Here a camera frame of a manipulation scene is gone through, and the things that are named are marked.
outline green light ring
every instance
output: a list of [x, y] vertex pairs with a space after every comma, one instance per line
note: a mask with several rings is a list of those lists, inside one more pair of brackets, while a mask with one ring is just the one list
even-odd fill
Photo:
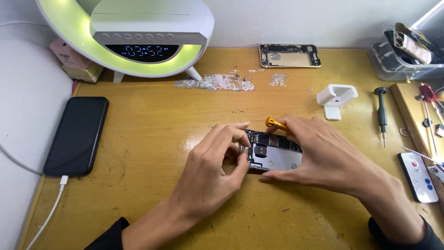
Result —
[[192, 66], [203, 53], [204, 46], [186, 44], [174, 58], [163, 63], [143, 64], [126, 60], [109, 52], [91, 37], [91, 18], [76, 0], [37, 0], [37, 5], [51, 28], [72, 48], [106, 68], [128, 75], [174, 75]]

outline white phone stand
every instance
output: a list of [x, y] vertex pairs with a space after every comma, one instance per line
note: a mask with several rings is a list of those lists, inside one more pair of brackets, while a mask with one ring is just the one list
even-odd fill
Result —
[[340, 107], [358, 96], [356, 88], [351, 85], [330, 84], [327, 88], [316, 95], [316, 101], [324, 106], [327, 120], [341, 119]]

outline digital clock display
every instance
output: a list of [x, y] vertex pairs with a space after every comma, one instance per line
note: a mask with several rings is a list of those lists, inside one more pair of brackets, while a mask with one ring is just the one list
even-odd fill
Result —
[[179, 45], [158, 44], [110, 44], [105, 46], [120, 56], [145, 63], [155, 63], [166, 60], [173, 56], [179, 49]]

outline black screwdriver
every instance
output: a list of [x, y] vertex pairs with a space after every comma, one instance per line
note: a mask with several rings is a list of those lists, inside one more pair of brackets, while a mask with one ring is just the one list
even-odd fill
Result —
[[375, 95], [379, 97], [379, 108], [378, 108], [378, 122], [379, 126], [381, 126], [382, 139], [384, 140], [384, 148], [385, 148], [385, 127], [387, 126], [387, 112], [384, 107], [384, 97], [383, 95], [387, 93], [387, 89], [385, 87], [376, 88], [373, 92]]

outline smartphone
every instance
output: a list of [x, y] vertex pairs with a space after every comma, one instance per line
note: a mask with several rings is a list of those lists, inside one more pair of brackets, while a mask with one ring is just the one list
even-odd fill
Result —
[[248, 163], [251, 169], [291, 170], [302, 163], [302, 149], [299, 144], [285, 136], [245, 130], [251, 147], [248, 149]]
[[319, 68], [321, 60], [314, 44], [261, 44], [263, 68]]
[[82, 176], [91, 172], [108, 111], [104, 97], [68, 100], [43, 167], [47, 176]]

